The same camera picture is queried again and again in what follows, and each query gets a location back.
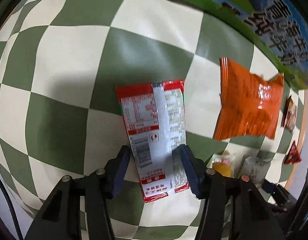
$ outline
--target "red stripe on package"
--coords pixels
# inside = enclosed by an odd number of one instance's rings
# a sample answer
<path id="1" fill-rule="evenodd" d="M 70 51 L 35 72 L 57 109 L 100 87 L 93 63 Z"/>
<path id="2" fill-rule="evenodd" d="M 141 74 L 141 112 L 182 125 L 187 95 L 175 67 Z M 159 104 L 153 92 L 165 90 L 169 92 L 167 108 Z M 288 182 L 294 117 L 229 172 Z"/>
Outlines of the red stripe on package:
<path id="1" fill-rule="evenodd" d="M 116 88 L 145 202 L 189 188 L 179 156 L 185 144 L 184 81 Z"/>

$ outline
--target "orange wrapper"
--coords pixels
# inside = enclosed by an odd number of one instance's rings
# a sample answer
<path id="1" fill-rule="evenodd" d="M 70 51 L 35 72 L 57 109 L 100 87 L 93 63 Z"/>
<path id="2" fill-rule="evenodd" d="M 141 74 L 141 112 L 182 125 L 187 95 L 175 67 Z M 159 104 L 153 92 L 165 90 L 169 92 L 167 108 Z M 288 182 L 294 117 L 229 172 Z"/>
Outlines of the orange wrapper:
<path id="1" fill-rule="evenodd" d="M 283 74 L 265 81 L 223 57 L 220 76 L 222 110 L 214 138 L 266 135 L 274 139 L 284 89 Z"/>

